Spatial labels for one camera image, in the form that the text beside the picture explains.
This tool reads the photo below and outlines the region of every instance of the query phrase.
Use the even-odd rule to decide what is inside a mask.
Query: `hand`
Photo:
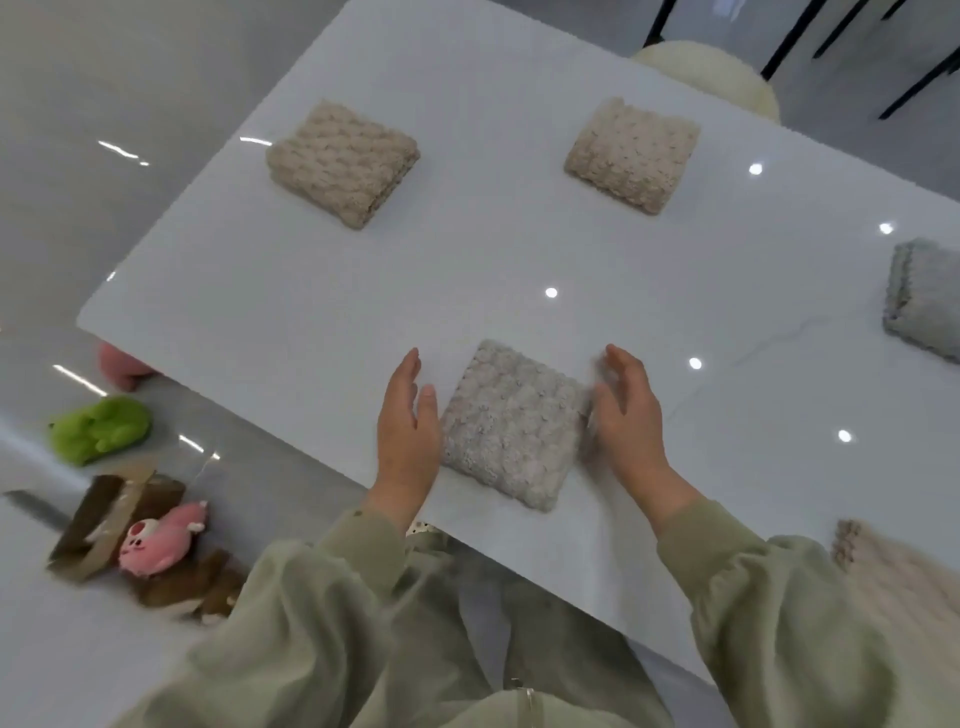
[[[609,344],[604,363],[618,381],[616,395],[603,381],[594,389],[600,445],[616,479],[632,495],[670,469],[663,449],[663,415],[639,359]]]
[[[420,354],[411,349],[387,384],[380,418],[376,423],[379,468],[367,493],[371,507],[406,532],[423,506],[440,469],[443,435],[437,415],[437,393],[432,384],[420,392],[417,415],[414,401],[420,373]]]
[[[600,446],[659,536],[670,518],[703,496],[667,462],[663,415],[643,363],[613,344],[607,346],[605,363],[618,381],[616,395],[605,382],[594,389]]]

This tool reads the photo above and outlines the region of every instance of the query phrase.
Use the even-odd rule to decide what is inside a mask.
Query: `fluffy white chair cushion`
[[[749,65],[719,48],[692,40],[666,40],[641,49],[633,60],[780,123],[774,89]]]

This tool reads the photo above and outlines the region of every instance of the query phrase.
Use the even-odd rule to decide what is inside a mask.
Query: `pant leg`
[[[512,627],[505,688],[518,681],[638,727],[673,726],[643,666],[616,630],[518,577],[504,586],[504,611]]]
[[[460,617],[454,558],[447,537],[407,537],[407,567],[392,608],[395,646],[384,672],[391,726],[439,726],[488,697]]]

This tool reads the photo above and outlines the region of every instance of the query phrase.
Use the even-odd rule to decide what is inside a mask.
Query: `stuffed animal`
[[[206,528],[206,501],[184,503],[159,521],[137,521],[120,546],[120,569],[134,576],[153,576],[186,556],[193,534]]]
[[[121,392],[132,392],[144,376],[154,375],[156,369],[123,353],[106,341],[98,352],[100,372]]]
[[[73,465],[128,448],[150,433],[153,418],[145,404],[129,397],[104,397],[50,423],[50,447]]]

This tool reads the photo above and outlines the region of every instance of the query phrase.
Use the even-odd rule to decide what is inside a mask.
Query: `pink plush toy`
[[[120,546],[120,569],[134,576],[153,576],[186,556],[193,534],[206,528],[206,501],[184,503],[157,521],[137,521]]]
[[[156,369],[149,367],[139,359],[134,359],[128,353],[123,353],[106,341],[100,343],[98,358],[100,371],[110,382],[122,392],[132,392],[143,376],[156,374]]]

